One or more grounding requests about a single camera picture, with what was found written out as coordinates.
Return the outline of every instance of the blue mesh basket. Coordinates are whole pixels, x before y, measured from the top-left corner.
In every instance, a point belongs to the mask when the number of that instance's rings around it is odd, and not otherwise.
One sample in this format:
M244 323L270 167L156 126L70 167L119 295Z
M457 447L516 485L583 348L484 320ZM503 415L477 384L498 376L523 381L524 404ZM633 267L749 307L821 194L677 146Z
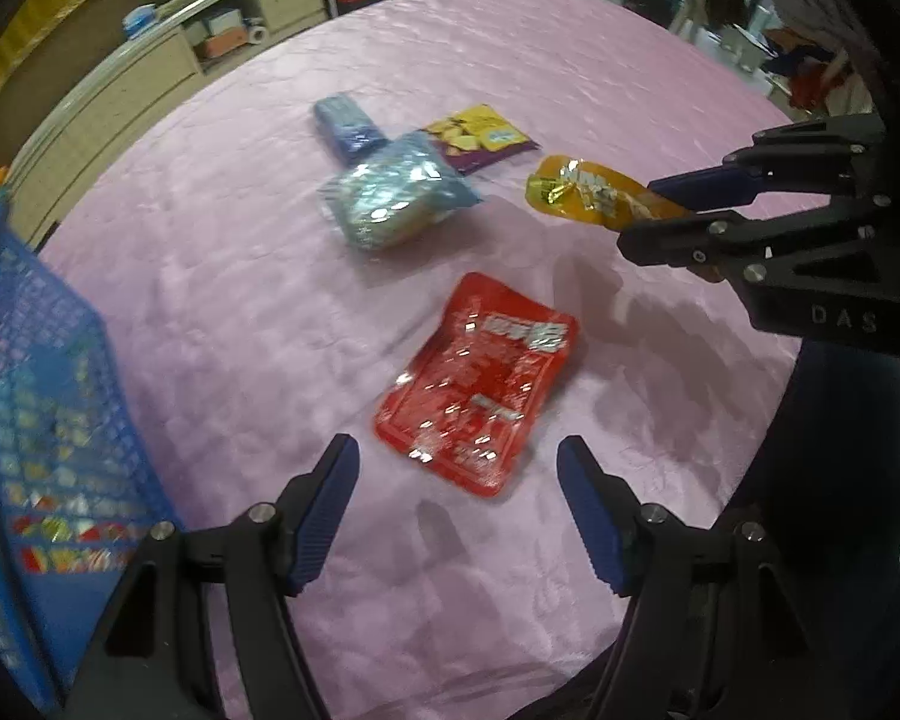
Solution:
M175 521L103 321L7 230L0 192L0 657L58 706L135 543Z

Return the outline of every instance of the red snack package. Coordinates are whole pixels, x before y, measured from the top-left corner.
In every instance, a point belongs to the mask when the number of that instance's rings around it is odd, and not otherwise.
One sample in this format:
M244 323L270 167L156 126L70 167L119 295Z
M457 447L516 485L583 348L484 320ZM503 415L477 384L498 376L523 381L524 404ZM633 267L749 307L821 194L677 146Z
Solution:
M577 321L483 274L466 274L374 420L376 434L471 493L499 493Z

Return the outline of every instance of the dark pants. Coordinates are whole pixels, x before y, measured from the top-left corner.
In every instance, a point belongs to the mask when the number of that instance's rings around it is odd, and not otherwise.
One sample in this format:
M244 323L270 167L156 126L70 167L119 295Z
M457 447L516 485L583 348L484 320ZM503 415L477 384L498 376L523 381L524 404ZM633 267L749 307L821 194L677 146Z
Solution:
M873 717L900 680L900 365L806 341L730 502L778 545L815 650ZM511 720L583 717L608 653Z

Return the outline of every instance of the pink surface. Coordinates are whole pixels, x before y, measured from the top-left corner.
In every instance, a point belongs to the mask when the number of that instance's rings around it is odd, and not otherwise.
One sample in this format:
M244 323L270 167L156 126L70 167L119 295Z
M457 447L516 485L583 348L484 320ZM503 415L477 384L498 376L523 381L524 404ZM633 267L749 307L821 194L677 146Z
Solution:
M338 167L310 108L344 91L391 136L489 103L542 151L478 173L485 203L370 257L343 245L315 194ZM567 153L646 182L784 123L730 71L599 0L388 1L181 105L98 180L44 256L106 318L131 410L194 527L274 499L334 432L360 442L330 559L292 605L333 716L493 720L586 664L623 615L557 486L559 440L583 435L641 499L707 525L797 350L752 330L729 286L637 269L611 233L533 213L524 181L544 153ZM568 375L490 501L370 427L466 271L581 322ZM240 715L231 655L221 668Z

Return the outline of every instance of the tape roll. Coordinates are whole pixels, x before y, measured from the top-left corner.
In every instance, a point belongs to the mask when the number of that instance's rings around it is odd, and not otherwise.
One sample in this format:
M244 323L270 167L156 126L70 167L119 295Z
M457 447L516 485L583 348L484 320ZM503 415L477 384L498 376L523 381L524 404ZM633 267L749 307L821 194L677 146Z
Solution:
M260 25L259 23L258 25L252 26L247 33L247 39L255 46L264 42L268 37L269 31L266 30L264 25Z

